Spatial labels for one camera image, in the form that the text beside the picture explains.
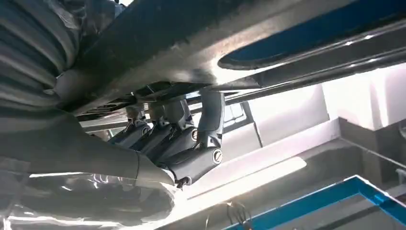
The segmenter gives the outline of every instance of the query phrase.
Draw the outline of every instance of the cable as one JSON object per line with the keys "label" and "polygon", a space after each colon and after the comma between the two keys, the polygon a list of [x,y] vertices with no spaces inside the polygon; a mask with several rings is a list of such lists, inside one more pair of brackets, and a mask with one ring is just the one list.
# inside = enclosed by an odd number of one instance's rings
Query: cable
{"label": "cable", "polygon": [[[251,226],[250,226],[251,223],[252,223],[252,215],[251,215],[251,213],[245,208],[245,206],[244,206],[243,204],[241,204],[240,202],[237,202],[237,201],[230,201],[230,202],[222,202],[222,203],[219,203],[219,204],[217,204],[216,206],[219,206],[219,205],[227,205],[227,217],[228,217],[228,219],[230,220],[230,225],[233,225],[233,224],[234,224],[234,223],[233,223],[233,219],[232,219],[232,217],[231,217],[231,215],[230,215],[230,208],[232,208],[234,217],[236,218],[236,220],[238,221],[238,223],[239,223],[241,226],[249,227],[249,229],[252,229]],[[211,208],[211,210],[209,211],[209,214],[207,215],[207,218],[206,218],[206,225],[205,225],[205,228],[204,228],[205,230],[207,230],[207,227],[208,227],[208,225],[209,225],[210,215],[211,215],[213,209],[214,209],[214,207]]]}

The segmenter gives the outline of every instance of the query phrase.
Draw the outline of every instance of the blue panel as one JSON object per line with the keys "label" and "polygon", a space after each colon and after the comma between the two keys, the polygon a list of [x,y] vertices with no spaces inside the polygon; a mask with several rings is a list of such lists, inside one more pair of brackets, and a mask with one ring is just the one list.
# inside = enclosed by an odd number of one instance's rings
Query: blue panel
{"label": "blue panel", "polygon": [[365,184],[361,180],[359,190],[360,194],[366,199],[379,206],[386,214],[406,226],[406,208],[403,205],[387,197],[374,187]]}
{"label": "blue panel", "polygon": [[225,58],[234,61],[267,58],[269,62],[276,61],[320,44],[330,43],[351,32],[368,29],[383,19],[404,15],[405,12],[406,0],[358,0],[236,50]]}
{"label": "blue panel", "polygon": [[[257,215],[252,219],[252,227],[255,230],[272,229],[358,194],[364,196],[373,204],[379,206],[386,214],[406,226],[405,206],[392,200],[370,184],[367,184],[359,176],[354,176],[341,183],[318,190],[281,207]],[[227,230],[243,230],[243,228],[233,225],[228,227]]]}
{"label": "blue panel", "polygon": [[[340,200],[358,194],[357,184],[357,180],[350,179],[345,183],[339,183],[308,194],[277,209],[254,217],[252,227],[258,230],[271,229],[323,207],[332,205]],[[233,226],[228,229],[243,230],[240,226]]]}

